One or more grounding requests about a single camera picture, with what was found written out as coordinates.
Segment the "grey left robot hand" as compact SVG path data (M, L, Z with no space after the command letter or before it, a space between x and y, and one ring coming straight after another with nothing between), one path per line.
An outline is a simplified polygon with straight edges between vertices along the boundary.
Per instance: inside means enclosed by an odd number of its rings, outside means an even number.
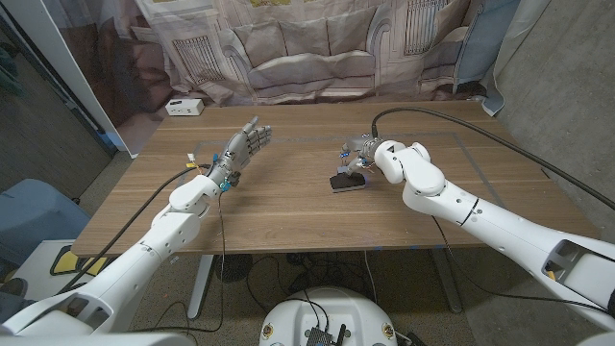
M237 186L241 171L249 164L251 157L271 139L270 126L258 126L255 116L228 141L220 156L208 173L222 191Z

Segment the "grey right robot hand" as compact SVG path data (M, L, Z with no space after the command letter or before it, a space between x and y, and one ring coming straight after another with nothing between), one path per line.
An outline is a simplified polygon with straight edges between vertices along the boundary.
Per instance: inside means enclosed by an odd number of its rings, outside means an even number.
M346 140L340 151L342 165L339 173L352 175L360 168L369 168L374 164L376 149L382 144L382 139L370 134L354 136Z

